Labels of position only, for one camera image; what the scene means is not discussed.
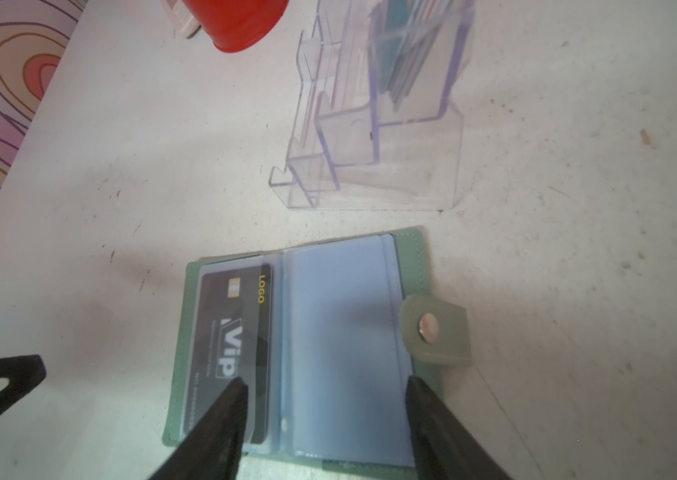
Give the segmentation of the clear acrylic card holder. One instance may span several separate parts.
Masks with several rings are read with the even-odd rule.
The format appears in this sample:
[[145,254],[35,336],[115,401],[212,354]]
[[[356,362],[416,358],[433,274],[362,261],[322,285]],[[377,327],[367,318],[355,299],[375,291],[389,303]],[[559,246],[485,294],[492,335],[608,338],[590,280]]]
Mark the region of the clear acrylic card holder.
[[396,110],[377,88],[382,1],[322,1],[300,36],[302,81],[284,166],[268,184],[292,210],[446,210],[456,202],[476,7],[453,1]]

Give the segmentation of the mint green card wallet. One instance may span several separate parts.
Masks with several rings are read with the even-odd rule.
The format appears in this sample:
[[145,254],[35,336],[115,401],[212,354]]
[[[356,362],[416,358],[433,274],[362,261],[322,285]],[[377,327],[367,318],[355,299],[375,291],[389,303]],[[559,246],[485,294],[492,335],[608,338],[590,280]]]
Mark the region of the mint green card wallet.
[[186,266],[162,442],[176,447],[186,403],[198,282],[208,265],[272,264],[268,436],[246,455],[373,479],[413,479],[406,412],[411,376],[444,391],[441,368],[417,359],[401,331],[404,302],[430,293],[417,228]]

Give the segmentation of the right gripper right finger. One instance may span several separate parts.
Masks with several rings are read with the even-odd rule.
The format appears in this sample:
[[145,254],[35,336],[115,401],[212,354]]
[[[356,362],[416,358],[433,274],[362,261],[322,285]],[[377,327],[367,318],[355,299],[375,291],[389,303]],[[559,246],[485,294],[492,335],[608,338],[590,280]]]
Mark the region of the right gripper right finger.
[[418,478],[511,480],[420,377],[408,380],[406,408]]

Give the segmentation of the black VIP card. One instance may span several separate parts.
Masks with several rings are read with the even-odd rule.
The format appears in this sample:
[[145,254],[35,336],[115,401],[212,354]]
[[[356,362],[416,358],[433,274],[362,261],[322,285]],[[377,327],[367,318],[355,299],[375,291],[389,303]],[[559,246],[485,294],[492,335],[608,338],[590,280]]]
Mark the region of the black VIP card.
[[248,259],[206,266],[198,282],[182,434],[189,434],[232,380],[240,378],[248,386],[244,441],[264,443],[271,333],[272,264]]

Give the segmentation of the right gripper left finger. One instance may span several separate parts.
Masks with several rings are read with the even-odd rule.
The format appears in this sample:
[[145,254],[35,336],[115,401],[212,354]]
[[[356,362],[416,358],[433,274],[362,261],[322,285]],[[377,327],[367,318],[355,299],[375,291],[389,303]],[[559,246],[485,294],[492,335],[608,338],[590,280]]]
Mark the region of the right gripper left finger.
[[236,479],[248,419],[248,386],[232,380],[150,480]]

